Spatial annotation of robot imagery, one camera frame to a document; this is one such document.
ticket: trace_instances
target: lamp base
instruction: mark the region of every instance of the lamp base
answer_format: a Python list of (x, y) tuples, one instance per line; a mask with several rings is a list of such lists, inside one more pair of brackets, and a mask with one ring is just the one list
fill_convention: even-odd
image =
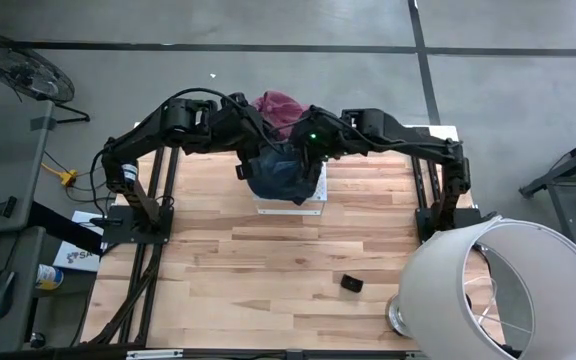
[(412, 334), (401, 319), (401, 312), (399, 311), (399, 297), (393, 296), (386, 304), (386, 321), (388, 325), (399, 336), (412, 338)]

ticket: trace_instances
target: fan grille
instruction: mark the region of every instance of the fan grille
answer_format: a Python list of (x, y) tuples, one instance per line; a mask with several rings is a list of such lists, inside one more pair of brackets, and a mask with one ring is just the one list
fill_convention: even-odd
[(36, 100), (58, 104), (75, 96), (72, 81), (57, 66), (28, 49), (10, 46), (13, 41), (0, 35), (0, 81)]

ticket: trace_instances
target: lamp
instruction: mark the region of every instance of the lamp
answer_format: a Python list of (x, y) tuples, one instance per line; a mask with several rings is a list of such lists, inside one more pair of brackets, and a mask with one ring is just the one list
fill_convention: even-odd
[(388, 305), (391, 325), (432, 359), (513, 359), (481, 329), (466, 302), (464, 269), (475, 243), (505, 260), (528, 294), (533, 322), (520, 359), (576, 360), (576, 245), (545, 226), (500, 216), (437, 232), (424, 243)]

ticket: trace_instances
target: navy blue cloth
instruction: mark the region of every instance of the navy blue cloth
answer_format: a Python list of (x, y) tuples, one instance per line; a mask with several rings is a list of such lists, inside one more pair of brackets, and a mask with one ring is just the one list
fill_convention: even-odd
[(260, 198), (301, 205), (315, 193), (317, 184), (307, 184), (301, 179), (303, 166), (292, 145), (279, 144), (277, 147), (282, 154), (264, 147), (259, 157), (250, 160), (255, 175), (248, 179), (248, 186)]

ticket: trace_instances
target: folded cloth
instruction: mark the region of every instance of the folded cloth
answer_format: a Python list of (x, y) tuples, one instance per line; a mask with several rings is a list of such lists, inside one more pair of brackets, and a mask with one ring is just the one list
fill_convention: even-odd
[[(308, 105), (301, 105), (290, 96), (279, 91), (268, 90), (262, 97), (252, 102), (257, 111), (274, 127), (283, 127), (299, 120), (301, 114), (308, 110)], [(292, 127), (279, 130), (277, 140), (286, 140), (290, 137)]]
[(263, 199), (287, 200), (303, 204), (317, 189), (301, 179), (303, 166), (299, 154), (290, 144), (276, 145), (281, 153), (266, 146), (259, 157), (250, 160), (255, 176), (248, 179), (253, 193)]

